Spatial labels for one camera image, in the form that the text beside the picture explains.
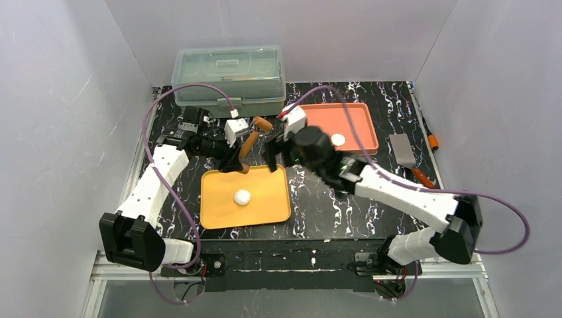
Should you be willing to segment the wooden dough roller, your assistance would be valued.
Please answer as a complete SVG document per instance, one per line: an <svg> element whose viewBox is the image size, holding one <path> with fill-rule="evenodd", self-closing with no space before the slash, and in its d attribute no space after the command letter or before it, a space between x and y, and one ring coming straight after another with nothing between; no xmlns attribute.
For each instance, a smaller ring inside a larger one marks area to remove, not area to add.
<svg viewBox="0 0 562 318"><path fill-rule="evenodd" d="M259 138L259 132L266 132L269 133L273 129L273 125L271 122L266 120L263 117L255 116L252 121L252 125L256 127L256 130L253 131L246 141L243 143L241 150L239 152L239 160L242 162L247 154L250 152L251 148L255 145Z"/></svg>

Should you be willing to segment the white dough ball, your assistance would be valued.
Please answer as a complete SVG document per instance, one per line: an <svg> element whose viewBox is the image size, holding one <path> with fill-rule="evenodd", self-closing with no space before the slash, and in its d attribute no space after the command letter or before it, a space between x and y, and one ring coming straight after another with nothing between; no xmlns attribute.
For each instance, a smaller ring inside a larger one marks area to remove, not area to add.
<svg viewBox="0 0 562 318"><path fill-rule="evenodd" d="M251 201L251 193L248 190L240 189L233 196L234 202L240 206L247 206Z"/></svg>

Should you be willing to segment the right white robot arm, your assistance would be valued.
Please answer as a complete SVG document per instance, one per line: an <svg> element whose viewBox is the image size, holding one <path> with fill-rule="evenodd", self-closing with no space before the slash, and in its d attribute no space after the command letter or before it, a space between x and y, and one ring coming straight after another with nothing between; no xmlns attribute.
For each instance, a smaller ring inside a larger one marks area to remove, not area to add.
<svg viewBox="0 0 562 318"><path fill-rule="evenodd" d="M474 195L437 193L382 168L364 156L336 150L319 127L271 138L261 154L271 172L282 165L300 165L335 191L376 200L419 219L427 226L407 235L390 235L376 253L374 266L400 268L416 260L442 257L456 264L470 263L482 215Z"/></svg>

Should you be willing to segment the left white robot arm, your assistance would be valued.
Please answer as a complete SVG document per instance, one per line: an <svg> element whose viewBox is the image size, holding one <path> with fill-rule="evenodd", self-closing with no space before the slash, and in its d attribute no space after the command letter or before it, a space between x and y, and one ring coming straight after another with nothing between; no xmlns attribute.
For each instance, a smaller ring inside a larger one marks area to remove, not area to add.
<svg viewBox="0 0 562 318"><path fill-rule="evenodd" d="M162 206L178 176L194 156L212 158L220 172L243 172L240 136L245 119L228 119L224 136L212 135L212 115L187 107L180 121L166 127L151 150L152 162L130 196L114 213L104 213L99 229L108 261L153 272L161 265L193 264L192 242L162 238L156 228Z"/></svg>

